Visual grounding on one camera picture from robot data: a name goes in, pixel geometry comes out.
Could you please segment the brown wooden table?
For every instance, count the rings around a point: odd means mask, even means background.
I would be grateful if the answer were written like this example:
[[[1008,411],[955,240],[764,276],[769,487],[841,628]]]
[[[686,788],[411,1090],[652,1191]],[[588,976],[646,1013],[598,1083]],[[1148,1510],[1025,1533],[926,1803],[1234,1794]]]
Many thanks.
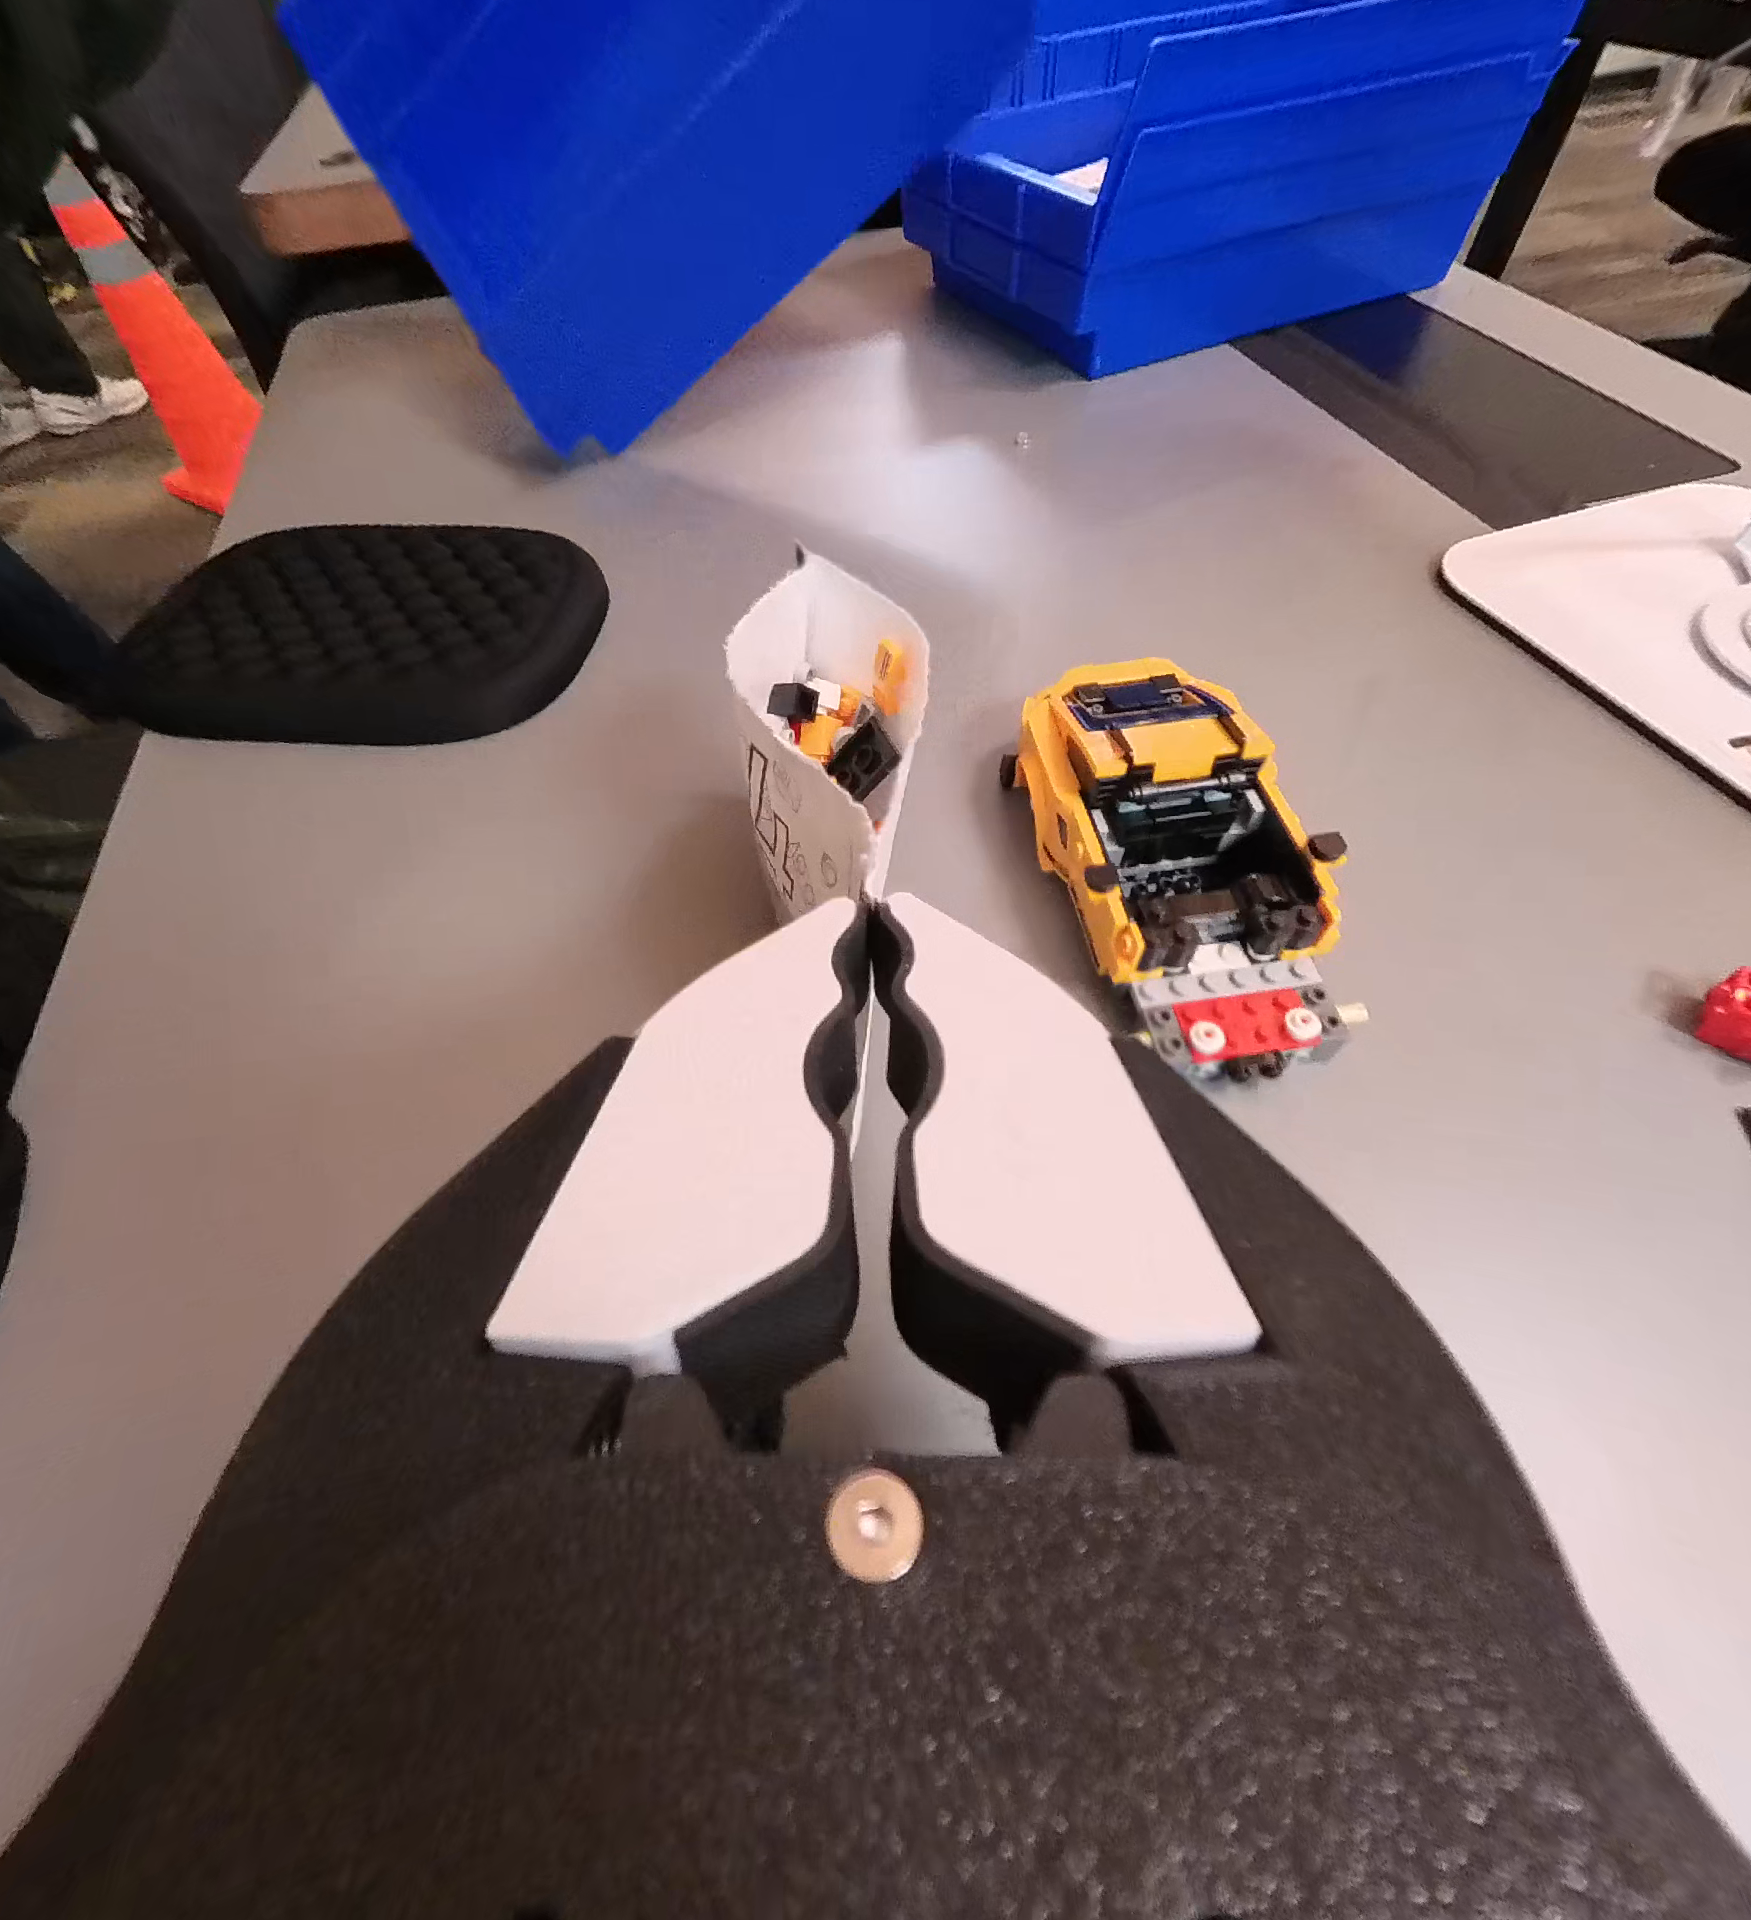
[[[330,97],[305,87],[241,180],[248,220],[274,255],[405,244],[411,227],[356,155]]]

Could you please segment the white rounded mat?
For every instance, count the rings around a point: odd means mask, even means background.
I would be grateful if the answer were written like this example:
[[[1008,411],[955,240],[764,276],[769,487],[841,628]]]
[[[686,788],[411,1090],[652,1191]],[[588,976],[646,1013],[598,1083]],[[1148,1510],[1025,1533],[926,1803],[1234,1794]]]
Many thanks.
[[[1751,490],[1683,482],[1452,546],[1439,582],[1751,805],[1751,693],[1700,651]]]

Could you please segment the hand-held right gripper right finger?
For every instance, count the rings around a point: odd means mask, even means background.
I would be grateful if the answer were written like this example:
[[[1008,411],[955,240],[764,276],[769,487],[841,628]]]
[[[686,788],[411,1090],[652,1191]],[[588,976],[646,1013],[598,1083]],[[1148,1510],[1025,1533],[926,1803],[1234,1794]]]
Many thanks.
[[[1240,1355],[1262,1322],[1129,1072],[1056,979],[917,896],[872,925],[907,1254],[1086,1363]]]

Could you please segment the blue plastic storage bin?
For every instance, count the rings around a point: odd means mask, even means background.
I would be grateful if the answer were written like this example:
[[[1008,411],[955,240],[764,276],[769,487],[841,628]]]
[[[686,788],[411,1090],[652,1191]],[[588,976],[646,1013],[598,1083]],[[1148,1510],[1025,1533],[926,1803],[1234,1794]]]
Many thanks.
[[[625,450],[923,156],[1034,2],[279,2],[562,457]]]

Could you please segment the small white printed paper bag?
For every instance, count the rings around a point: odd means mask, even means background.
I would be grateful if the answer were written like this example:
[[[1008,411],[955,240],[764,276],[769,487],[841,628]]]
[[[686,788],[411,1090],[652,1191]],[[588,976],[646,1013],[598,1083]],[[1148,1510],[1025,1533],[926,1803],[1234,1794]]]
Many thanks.
[[[781,733],[765,718],[765,693],[806,676],[866,686],[886,636],[909,642],[913,686],[901,765],[866,812]],[[732,628],[724,668],[738,699],[745,807],[778,915],[789,923],[835,898],[882,898],[929,707],[923,626],[878,586],[801,546],[793,567]]]

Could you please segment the black metal table leg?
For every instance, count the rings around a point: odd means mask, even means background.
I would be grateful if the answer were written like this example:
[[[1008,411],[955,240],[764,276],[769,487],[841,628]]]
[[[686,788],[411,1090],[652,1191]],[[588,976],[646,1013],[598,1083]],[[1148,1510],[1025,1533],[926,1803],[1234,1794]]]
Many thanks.
[[[1572,51],[1559,62],[1535,120],[1521,131],[1506,170],[1499,176],[1492,195],[1486,199],[1473,240],[1465,247],[1465,264],[1481,276],[1505,276],[1513,261],[1526,227],[1535,216],[1535,206],[1557,170],[1557,162],[1579,120],[1587,87],[1602,65],[1605,43],[1579,39]]]

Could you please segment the orange traffic cone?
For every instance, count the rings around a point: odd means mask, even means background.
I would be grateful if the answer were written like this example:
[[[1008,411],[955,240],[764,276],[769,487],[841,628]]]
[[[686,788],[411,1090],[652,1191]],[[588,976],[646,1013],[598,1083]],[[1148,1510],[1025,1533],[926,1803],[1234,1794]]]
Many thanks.
[[[69,156],[56,162],[45,204],[179,455],[165,490],[206,514],[227,514],[262,419],[258,395],[230,371]]]

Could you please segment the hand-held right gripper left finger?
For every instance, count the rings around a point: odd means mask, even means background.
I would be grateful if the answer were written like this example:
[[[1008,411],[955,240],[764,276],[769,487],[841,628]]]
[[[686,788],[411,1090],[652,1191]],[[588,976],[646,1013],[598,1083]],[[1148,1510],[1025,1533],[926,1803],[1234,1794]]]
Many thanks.
[[[637,1031],[485,1344],[686,1375],[697,1322],[824,1239],[841,1118],[807,1048],[851,1013],[865,910],[832,898],[681,987]]]

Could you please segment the yellow lego car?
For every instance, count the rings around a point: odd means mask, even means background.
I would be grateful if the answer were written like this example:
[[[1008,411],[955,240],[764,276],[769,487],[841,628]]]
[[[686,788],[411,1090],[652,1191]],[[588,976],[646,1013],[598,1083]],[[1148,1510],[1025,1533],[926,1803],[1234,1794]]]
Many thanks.
[[[1230,687],[1167,656],[1069,668],[1025,702],[1000,778],[1096,971],[1184,1079],[1275,1079],[1366,1021],[1321,976],[1345,839],[1304,830]]]

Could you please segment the stack of blue storage bins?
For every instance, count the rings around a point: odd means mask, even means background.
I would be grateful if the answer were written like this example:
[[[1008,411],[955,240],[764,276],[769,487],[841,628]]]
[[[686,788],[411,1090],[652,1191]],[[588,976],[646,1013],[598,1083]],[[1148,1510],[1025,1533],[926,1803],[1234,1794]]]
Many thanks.
[[[1444,279],[1579,2],[1039,2],[913,170],[938,285],[1081,378]]]

